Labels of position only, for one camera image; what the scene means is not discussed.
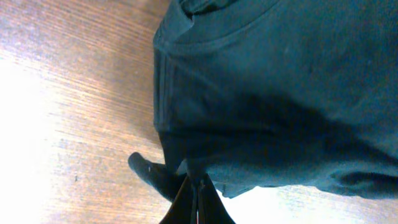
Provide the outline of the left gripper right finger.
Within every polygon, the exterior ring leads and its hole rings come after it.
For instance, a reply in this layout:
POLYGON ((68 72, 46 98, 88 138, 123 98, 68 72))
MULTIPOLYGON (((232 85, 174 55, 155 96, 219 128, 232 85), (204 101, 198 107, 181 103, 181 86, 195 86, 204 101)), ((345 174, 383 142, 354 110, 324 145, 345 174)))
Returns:
POLYGON ((205 175, 198 186, 198 224, 235 224, 226 211, 209 177, 205 175))

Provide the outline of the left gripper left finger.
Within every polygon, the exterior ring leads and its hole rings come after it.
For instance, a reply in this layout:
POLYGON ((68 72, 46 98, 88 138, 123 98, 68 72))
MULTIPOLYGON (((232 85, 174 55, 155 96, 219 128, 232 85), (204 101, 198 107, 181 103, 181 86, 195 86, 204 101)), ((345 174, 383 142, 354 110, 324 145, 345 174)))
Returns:
POLYGON ((197 188, 188 176, 185 177, 178 194, 159 224, 196 224, 197 188))

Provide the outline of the black nike t-shirt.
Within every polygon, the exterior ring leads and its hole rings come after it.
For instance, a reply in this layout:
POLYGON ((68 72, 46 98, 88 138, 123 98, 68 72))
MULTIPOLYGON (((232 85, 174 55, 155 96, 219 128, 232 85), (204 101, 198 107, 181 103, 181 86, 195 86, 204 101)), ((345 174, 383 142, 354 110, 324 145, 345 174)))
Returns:
POLYGON ((168 200, 187 172, 397 197, 396 0, 172 1, 153 45, 165 162, 128 163, 168 200))

